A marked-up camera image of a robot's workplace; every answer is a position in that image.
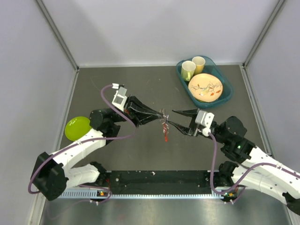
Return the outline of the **teal plastic tray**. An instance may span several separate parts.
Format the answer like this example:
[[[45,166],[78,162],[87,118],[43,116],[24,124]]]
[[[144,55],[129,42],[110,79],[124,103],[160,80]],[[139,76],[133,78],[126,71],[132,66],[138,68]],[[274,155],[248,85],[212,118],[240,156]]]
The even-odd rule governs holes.
[[[176,65],[176,73],[194,104],[200,108],[213,108],[228,102],[233,87],[206,56],[195,56]]]

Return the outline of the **metal keyring cluster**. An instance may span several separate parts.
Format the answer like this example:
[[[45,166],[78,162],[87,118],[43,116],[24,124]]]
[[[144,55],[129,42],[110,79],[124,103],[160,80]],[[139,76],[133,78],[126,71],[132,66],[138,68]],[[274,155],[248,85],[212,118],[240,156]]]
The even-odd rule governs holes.
[[[160,109],[159,112],[162,114],[159,121],[161,122],[161,124],[166,124],[168,122],[169,115],[166,114],[166,110],[164,108]]]

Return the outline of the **yellow mug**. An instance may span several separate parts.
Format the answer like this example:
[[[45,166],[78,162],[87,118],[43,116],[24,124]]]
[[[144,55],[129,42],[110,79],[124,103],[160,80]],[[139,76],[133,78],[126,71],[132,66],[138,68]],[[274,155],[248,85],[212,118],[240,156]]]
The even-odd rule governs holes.
[[[192,59],[192,62],[195,63],[196,65],[196,68],[195,68],[195,75],[196,74],[200,74],[203,69],[204,69],[204,66],[205,66],[205,63],[206,63],[206,60],[205,58],[201,57],[201,56],[195,56],[193,59]]]

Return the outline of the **green plastic plate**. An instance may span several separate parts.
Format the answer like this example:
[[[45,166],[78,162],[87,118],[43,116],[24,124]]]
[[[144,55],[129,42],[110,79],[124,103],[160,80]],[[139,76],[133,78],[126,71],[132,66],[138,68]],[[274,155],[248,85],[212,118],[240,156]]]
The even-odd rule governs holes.
[[[65,126],[65,136],[70,141],[76,141],[91,130],[90,119],[84,116],[72,118]]]

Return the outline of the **pale green mug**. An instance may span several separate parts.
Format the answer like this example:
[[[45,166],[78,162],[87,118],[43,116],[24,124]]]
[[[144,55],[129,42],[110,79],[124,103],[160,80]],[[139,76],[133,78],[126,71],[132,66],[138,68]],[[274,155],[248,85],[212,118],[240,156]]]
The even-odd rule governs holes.
[[[181,65],[181,77],[184,81],[190,81],[194,75],[196,64],[190,60],[187,60]]]

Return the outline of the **cream painted plate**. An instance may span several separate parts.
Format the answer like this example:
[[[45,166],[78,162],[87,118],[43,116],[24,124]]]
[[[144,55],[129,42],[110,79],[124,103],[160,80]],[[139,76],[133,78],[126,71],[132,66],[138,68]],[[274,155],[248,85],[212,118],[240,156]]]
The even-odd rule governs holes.
[[[221,81],[207,73],[194,75],[188,84],[188,89],[196,100],[205,103],[218,100],[223,93]]]

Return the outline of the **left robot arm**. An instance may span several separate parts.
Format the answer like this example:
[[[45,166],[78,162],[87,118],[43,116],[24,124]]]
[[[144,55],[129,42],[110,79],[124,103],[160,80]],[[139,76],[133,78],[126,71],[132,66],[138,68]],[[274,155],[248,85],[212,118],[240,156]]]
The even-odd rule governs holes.
[[[75,168],[92,152],[120,139],[118,122],[128,121],[137,128],[163,118],[139,101],[135,96],[126,97],[121,104],[112,108],[98,109],[90,113],[91,129],[69,146],[49,155],[37,157],[30,181],[44,197],[53,201],[66,189],[80,185],[99,187],[107,182],[106,169],[98,162]]]

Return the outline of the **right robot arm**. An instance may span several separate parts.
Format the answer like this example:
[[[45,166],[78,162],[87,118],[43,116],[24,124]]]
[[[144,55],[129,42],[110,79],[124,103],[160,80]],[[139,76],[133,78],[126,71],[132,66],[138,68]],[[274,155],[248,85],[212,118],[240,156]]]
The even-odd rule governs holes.
[[[214,142],[213,160],[215,167],[217,144],[229,159],[219,167],[219,181],[229,187],[252,188],[265,193],[285,204],[295,214],[300,213],[300,174],[267,155],[256,144],[245,138],[247,129],[235,116],[222,124],[214,121],[214,114],[200,109],[177,111],[191,118],[188,127],[169,122],[182,134],[197,137],[201,135]]]

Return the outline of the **red handled metal key holder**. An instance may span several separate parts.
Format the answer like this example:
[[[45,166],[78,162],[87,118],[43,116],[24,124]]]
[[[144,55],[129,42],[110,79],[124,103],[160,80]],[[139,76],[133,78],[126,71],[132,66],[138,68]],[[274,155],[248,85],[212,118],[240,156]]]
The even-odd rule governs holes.
[[[164,122],[163,123],[163,133],[165,137],[165,142],[168,142],[168,132],[169,132],[169,127],[168,125]]]

